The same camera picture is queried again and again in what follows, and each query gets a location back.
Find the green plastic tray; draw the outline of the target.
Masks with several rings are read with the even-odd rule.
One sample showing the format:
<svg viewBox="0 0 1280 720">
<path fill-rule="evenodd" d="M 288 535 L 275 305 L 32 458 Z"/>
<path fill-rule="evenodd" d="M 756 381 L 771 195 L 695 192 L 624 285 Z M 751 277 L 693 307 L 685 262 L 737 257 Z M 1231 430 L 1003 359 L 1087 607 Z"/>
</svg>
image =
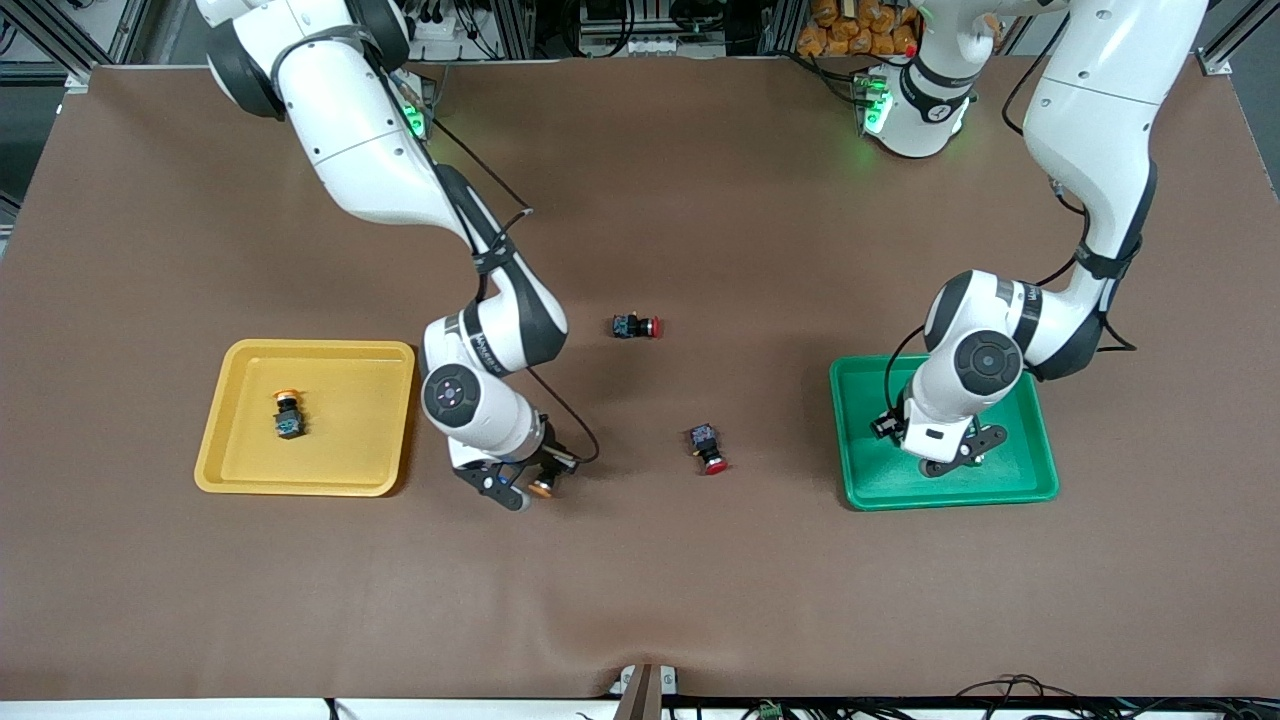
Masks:
<svg viewBox="0 0 1280 720">
<path fill-rule="evenodd" d="M 982 427 L 1002 427 L 1006 439 L 982 461 L 925 477 L 920 460 L 872 421 L 884 411 L 884 392 L 899 392 L 922 365 L 920 354 L 846 356 L 829 366 L 837 446 L 847 502 L 861 511 L 1039 503 L 1059 496 L 1060 483 L 1036 383 L 1023 374 L 1012 391 L 983 411 Z"/>
</svg>

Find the yellow plastic tray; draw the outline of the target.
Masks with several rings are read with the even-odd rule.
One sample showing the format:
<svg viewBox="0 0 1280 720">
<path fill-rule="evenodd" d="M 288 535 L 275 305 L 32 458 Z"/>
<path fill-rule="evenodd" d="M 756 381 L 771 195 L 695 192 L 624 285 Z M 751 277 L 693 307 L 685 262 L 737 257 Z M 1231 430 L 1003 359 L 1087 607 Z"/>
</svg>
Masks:
<svg viewBox="0 0 1280 720">
<path fill-rule="evenodd" d="M 379 497 L 401 474 L 415 351 L 399 341 L 242 340 L 223 360 L 195 482 L 209 493 Z M 306 434 L 276 436 L 301 392 Z"/>
</svg>

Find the pile of orange objects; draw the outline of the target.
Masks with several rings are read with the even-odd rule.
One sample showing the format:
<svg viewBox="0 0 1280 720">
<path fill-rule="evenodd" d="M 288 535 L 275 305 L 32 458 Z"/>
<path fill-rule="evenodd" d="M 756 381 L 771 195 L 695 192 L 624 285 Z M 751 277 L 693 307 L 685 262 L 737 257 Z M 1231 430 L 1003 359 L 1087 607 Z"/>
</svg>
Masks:
<svg viewBox="0 0 1280 720">
<path fill-rule="evenodd" d="M 924 19 L 906 0 L 806 0 L 800 26 L 800 56 L 913 58 Z"/>
</svg>

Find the aluminium frame profile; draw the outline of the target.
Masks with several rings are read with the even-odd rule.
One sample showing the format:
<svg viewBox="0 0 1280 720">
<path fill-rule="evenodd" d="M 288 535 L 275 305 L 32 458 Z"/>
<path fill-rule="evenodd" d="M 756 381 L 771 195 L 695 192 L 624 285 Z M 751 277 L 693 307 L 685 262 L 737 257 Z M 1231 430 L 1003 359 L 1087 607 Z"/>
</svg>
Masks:
<svg viewBox="0 0 1280 720">
<path fill-rule="evenodd" d="M 1235 14 L 1196 47 L 1203 76 L 1230 76 L 1233 55 L 1276 13 L 1280 0 L 1240 0 Z"/>
<path fill-rule="evenodd" d="M 87 88 L 128 61 L 152 0 L 0 0 L 0 87 Z"/>
</svg>

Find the brown table mat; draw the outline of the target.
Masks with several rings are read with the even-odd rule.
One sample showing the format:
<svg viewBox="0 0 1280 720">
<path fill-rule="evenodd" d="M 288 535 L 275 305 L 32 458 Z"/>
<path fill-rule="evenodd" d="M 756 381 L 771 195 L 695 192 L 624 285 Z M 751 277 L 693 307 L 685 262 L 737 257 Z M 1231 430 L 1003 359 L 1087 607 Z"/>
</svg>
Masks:
<svg viewBox="0 0 1280 720">
<path fill-rule="evenodd" d="M 445 123 L 532 205 L 515 241 L 570 315 L 541 374 L 602 439 L 526 512 L 421 416 L 388 497 L 195 484 L 233 343 L 417 343 L 474 270 L 346 215 L 206 70 L 96 70 L 0 261 L 0 698 L 594 696 L 643 662 L 712 696 L 1280 698 L 1280 202 L 1229 79 L 1189 65 L 1152 129 L 1112 315 L 1139 351 L 1039 388 L 1059 497 L 844 505 L 831 363 L 1076 243 L 1000 120 L 1023 69 L 927 161 L 780 59 L 453 70 Z M 614 338 L 630 313 L 663 336 Z"/>
</svg>

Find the white power strip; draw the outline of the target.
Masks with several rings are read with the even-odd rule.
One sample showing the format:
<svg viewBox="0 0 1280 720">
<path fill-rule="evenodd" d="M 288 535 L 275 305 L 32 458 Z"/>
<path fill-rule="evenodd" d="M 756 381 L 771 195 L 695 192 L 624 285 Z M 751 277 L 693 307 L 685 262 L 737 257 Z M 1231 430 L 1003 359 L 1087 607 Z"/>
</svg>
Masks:
<svg viewBox="0 0 1280 720">
<path fill-rule="evenodd" d="M 411 40 L 421 44 L 453 42 L 465 32 L 452 3 L 434 0 L 406 15 Z"/>
</svg>

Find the metal table clamp bracket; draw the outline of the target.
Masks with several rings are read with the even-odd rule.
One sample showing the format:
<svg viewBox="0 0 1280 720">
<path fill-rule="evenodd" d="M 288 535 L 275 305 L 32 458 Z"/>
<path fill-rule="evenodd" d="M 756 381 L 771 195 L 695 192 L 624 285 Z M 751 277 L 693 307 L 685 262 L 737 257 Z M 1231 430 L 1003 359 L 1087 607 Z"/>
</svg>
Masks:
<svg viewBox="0 0 1280 720">
<path fill-rule="evenodd" d="M 666 701 L 678 696 L 678 670 L 669 665 L 628 665 L 608 694 L 618 700 L 612 720 L 673 720 Z"/>
</svg>

